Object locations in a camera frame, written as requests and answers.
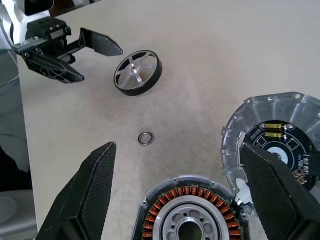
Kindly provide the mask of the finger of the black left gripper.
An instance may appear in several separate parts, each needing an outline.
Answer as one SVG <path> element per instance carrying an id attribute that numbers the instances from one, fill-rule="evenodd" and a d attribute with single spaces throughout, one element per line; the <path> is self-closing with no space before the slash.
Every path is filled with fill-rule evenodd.
<path id="1" fill-rule="evenodd" d="M 23 60 L 29 70 L 65 84 L 82 82 L 85 77 L 65 61 L 37 52 L 26 52 Z"/>
<path id="2" fill-rule="evenodd" d="M 123 54 L 121 47 L 109 36 L 83 27 L 80 28 L 79 45 L 81 48 L 93 49 L 96 53 L 107 57 Z"/>

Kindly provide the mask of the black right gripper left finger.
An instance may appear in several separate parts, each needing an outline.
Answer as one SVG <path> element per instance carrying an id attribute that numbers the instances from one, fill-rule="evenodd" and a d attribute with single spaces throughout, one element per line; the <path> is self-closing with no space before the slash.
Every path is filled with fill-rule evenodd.
<path id="1" fill-rule="evenodd" d="M 56 196 L 36 240 L 101 240 L 116 150 L 111 141 L 89 154 Z"/>

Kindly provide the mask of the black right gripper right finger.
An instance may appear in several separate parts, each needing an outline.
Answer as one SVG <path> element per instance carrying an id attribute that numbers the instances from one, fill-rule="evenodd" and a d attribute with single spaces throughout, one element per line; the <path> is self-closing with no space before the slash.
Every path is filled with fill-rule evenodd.
<path id="1" fill-rule="evenodd" d="M 240 160 L 268 240 L 320 240 L 320 203 L 274 154 L 242 143 Z"/>

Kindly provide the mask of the black rotor with silver spokes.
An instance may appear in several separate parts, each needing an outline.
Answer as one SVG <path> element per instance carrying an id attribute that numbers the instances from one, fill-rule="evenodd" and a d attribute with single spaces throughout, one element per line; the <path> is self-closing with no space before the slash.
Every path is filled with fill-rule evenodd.
<path id="1" fill-rule="evenodd" d="M 126 96 L 138 96 L 149 91 L 163 71 L 158 55 L 151 50 L 139 50 L 128 55 L 113 75 L 115 87 Z"/>

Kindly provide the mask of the motor stator with copper coils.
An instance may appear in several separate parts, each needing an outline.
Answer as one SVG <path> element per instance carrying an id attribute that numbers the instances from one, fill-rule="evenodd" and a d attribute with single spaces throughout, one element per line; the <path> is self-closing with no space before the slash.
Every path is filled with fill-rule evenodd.
<path id="1" fill-rule="evenodd" d="M 146 194 L 131 240 L 251 240 L 245 210 L 222 184 L 200 175 L 180 175 Z"/>

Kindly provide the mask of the metal housing with circuit board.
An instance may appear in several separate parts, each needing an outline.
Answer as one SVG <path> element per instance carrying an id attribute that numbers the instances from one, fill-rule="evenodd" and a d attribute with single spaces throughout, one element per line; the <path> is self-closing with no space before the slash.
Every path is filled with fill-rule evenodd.
<path id="1" fill-rule="evenodd" d="M 222 171 L 232 191 L 246 196 L 243 142 L 275 155 L 320 202 L 320 100 L 299 92 L 247 98 L 221 131 Z"/>

